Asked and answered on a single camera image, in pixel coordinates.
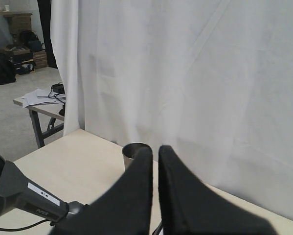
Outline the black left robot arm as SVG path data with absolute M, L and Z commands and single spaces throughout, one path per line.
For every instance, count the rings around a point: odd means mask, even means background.
M 59 199 L 27 178 L 13 162 L 0 156 L 0 217 L 19 209 L 58 223 L 78 214 L 86 206 Z

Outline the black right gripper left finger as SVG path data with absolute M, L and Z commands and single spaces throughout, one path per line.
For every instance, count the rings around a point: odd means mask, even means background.
M 146 147 L 101 197 L 51 230 L 52 235 L 147 235 L 153 198 L 153 154 Z

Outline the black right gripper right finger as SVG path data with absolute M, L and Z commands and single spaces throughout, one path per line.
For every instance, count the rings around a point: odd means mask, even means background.
M 198 179 L 173 148 L 158 151 L 158 192 L 165 235 L 275 235 L 266 219 L 227 201 Z

